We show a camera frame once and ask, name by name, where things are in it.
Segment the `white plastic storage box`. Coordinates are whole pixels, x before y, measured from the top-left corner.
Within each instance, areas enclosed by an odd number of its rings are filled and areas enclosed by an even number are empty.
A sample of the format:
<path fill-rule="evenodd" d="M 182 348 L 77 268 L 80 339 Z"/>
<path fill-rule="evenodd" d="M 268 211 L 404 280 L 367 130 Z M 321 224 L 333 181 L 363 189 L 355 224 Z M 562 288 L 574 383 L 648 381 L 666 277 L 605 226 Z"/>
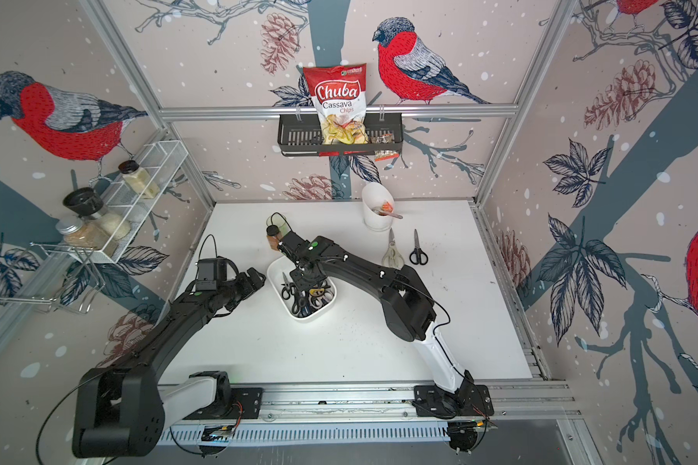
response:
<path fill-rule="evenodd" d="M 267 279 L 280 297 L 288 315 L 297 322 L 308 323 L 335 306 L 337 287 L 331 279 L 326 278 L 318 284 L 311 284 L 302 289 L 298 286 L 298 281 L 291 276 L 294 270 L 292 262 L 287 258 L 280 258 L 269 265 Z"/>

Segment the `cream handled kitchen scissors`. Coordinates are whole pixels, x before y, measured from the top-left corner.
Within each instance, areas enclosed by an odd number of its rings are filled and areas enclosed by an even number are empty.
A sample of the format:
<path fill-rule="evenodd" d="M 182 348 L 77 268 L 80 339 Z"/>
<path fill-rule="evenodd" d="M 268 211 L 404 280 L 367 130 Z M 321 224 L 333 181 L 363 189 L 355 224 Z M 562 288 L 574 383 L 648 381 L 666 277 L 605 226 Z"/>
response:
<path fill-rule="evenodd" d="M 391 267 L 392 269 L 402 269 L 404 267 L 403 254 L 397 249 L 393 229 L 389 230 L 388 248 L 382 258 L 382 265 L 383 267 Z"/>

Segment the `small black scissors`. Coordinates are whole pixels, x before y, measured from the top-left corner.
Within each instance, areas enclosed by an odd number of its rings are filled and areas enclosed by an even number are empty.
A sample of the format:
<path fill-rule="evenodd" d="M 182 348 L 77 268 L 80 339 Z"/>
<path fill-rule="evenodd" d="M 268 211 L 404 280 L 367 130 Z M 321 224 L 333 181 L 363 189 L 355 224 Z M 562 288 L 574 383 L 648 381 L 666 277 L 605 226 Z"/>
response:
<path fill-rule="evenodd" d="M 410 263 L 412 263 L 412 265 L 427 265 L 428 254 L 421 247 L 419 233 L 417 230 L 414 230 L 413 239 L 414 247 L 409 255 Z"/>

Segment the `black yellow handled scissors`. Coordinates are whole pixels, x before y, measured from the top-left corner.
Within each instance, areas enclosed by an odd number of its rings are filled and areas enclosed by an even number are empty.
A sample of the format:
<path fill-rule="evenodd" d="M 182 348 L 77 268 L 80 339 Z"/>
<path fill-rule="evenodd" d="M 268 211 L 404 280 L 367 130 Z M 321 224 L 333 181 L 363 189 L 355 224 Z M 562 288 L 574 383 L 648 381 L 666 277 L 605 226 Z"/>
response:
<path fill-rule="evenodd" d="M 328 280 L 308 290 L 308 303 L 311 307 L 320 309 L 333 301 L 333 287 Z"/>

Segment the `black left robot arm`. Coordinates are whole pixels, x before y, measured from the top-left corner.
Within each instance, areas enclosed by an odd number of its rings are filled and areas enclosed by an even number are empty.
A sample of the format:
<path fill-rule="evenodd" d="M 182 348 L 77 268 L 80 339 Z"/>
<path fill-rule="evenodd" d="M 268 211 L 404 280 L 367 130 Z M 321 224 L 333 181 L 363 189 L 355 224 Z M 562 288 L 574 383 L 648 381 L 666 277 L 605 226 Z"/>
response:
<path fill-rule="evenodd" d="M 186 417 L 211 410 L 242 419 L 224 371 L 191 375 L 161 393 L 161 375 L 188 340 L 225 308 L 234 310 L 261 290 L 266 277 L 253 267 L 225 281 L 196 280 L 172 303 L 166 320 L 105 368 L 79 384 L 72 439 L 77 458 L 148 455 L 162 435 Z"/>

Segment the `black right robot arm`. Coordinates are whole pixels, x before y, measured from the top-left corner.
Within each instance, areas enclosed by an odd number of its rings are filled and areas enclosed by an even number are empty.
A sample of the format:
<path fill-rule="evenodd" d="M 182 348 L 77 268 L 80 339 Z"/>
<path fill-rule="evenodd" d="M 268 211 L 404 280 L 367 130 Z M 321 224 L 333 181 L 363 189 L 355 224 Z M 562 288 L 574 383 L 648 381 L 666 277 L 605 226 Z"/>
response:
<path fill-rule="evenodd" d="M 415 269 L 378 265 L 347 252 L 325 236 L 312 241 L 295 232 L 268 234 L 273 249 L 295 268 L 285 274 L 282 298 L 291 303 L 296 318 L 307 318 L 337 300 L 329 284 L 339 279 L 372 296 L 381 305 L 393 335 L 412 344 L 432 372 L 431 385 L 415 387 L 410 404 L 420 417 L 453 420 L 494 414 L 488 388 L 478 385 L 469 371 L 457 367 L 438 329 L 434 309 L 441 308 Z"/>

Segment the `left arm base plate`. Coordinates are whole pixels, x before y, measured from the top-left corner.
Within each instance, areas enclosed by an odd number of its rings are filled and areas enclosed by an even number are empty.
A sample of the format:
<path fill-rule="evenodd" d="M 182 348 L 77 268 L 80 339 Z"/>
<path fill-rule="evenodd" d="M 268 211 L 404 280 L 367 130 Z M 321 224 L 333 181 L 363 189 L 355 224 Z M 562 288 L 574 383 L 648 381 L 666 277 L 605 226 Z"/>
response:
<path fill-rule="evenodd" d="M 264 389 L 261 387 L 229 387 L 217 393 L 207 407 L 207 416 L 213 419 L 257 420 L 263 403 Z"/>

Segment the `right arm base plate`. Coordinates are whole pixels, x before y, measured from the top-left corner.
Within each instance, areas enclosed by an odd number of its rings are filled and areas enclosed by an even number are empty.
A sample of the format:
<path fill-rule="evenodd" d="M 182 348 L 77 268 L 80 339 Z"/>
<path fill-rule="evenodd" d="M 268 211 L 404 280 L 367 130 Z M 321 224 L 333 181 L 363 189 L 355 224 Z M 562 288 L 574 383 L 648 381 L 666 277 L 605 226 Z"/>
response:
<path fill-rule="evenodd" d="M 448 393 L 436 385 L 415 386 L 411 405 L 420 418 L 453 420 L 494 416 L 490 392 L 484 385 L 464 387 L 459 393 Z"/>

